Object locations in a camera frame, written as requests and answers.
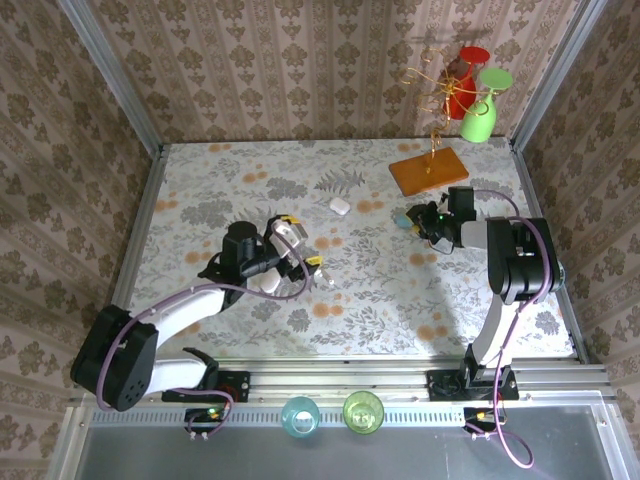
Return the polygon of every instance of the floral table surface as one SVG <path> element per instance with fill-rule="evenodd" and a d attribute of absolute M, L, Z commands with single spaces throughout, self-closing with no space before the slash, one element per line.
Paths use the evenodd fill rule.
<path fill-rule="evenodd" d="M 528 214 L 508 144 L 444 141 L 469 170 L 461 182 L 512 197 Z M 305 257 L 321 254 L 335 285 L 319 281 L 297 301 L 245 295 L 231 309 L 165 344 L 216 356 L 461 355 L 491 301 L 486 253 L 444 255 L 393 222 L 446 189 L 405 198 L 388 165 L 429 150 L 428 140 L 351 140 L 172 145 L 143 252 L 135 311 L 188 283 L 221 247 L 229 223 L 264 230 L 275 214 L 297 216 L 309 233 Z M 341 217 L 329 201 L 352 209 Z M 480 216 L 510 214 L 477 195 Z M 283 284 L 280 295 L 299 285 Z M 514 337 L 516 357 L 573 354 L 554 295 L 532 307 Z"/>

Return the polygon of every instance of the wooden base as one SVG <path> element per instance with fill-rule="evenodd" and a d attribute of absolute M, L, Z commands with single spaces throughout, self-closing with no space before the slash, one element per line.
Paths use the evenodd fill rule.
<path fill-rule="evenodd" d="M 429 152 L 392 163 L 389 170 L 405 197 L 469 177 L 469 172 L 451 147 L 437 150 L 433 159 Z"/>

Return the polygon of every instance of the green glass cup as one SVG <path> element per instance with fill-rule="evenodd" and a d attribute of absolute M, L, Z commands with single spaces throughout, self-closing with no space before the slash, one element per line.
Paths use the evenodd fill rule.
<path fill-rule="evenodd" d="M 342 414 L 347 427 L 360 435 L 369 435 L 382 425 L 384 406 L 376 395 L 363 390 L 349 395 Z"/>
<path fill-rule="evenodd" d="M 487 87 L 489 93 L 482 100 L 469 108 L 469 112 L 462 119 L 460 135 L 472 143 L 483 143 L 489 140 L 496 125 L 498 113 L 493 103 L 496 90 L 506 90 L 513 84 L 513 77 L 501 68 L 485 68 L 480 72 L 480 80 Z"/>

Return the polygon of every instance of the beige patterned wall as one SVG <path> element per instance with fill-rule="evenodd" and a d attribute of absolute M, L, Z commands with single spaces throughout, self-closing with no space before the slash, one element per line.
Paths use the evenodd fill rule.
<path fill-rule="evenodd" d="M 525 158 L 640 451 L 640 2 L 607 3 Z"/>
<path fill-rule="evenodd" d="M 508 134 L 578 0 L 89 3 L 171 143 L 422 136 L 434 118 L 398 73 L 425 45 L 453 59 L 472 43 L 514 75 L 497 102 L 495 133 Z"/>
<path fill-rule="evenodd" d="M 0 1 L 0 479 L 44 478 L 149 158 L 54 1 Z"/>

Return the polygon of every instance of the small white block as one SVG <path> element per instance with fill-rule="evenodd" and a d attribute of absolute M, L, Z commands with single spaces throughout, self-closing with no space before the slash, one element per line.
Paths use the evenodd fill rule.
<path fill-rule="evenodd" d="M 346 215 L 351 210 L 351 205 L 342 200 L 341 198 L 334 198 L 329 202 L 329 208 L 336 212 L 338 215 Z"/>

